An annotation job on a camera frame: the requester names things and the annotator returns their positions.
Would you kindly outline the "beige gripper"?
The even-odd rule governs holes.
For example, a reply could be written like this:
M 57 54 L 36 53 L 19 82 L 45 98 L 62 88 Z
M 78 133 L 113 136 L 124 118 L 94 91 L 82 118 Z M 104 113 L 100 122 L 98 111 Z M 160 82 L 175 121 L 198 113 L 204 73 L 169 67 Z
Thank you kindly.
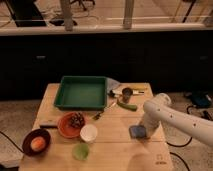
M 150 138 L 158 129 L 160 121 L 147 114 L 142 117 L 140 124 L 145 128 L 146 137 Z

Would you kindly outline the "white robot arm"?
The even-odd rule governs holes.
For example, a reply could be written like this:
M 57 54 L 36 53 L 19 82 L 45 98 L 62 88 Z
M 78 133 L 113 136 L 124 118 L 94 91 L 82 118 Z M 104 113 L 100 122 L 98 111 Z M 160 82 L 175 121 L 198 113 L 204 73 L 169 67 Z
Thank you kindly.
M 174 110 L 171 103 L 171 98 L 165 93 L 144 102 L 140 124 L 145 128 L 146 136 L 151 137 L 163 121 L 213 148 L 213 121 Z

